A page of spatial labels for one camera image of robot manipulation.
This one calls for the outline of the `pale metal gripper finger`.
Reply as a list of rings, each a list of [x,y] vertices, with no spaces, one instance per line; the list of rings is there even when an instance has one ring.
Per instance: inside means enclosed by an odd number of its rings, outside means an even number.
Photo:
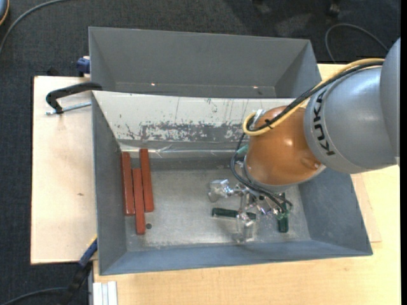
[[[229,198],[235,194],[234,188],[230,186],[228,179],[217,179],[209,183],[208,198],[212,203],[217,202],[220,198]]]
[[[255,221],[249,217],[248,213],[239,213],[236,217],[237,232],[235,240],[238,243],[245,243],[253,240]]]

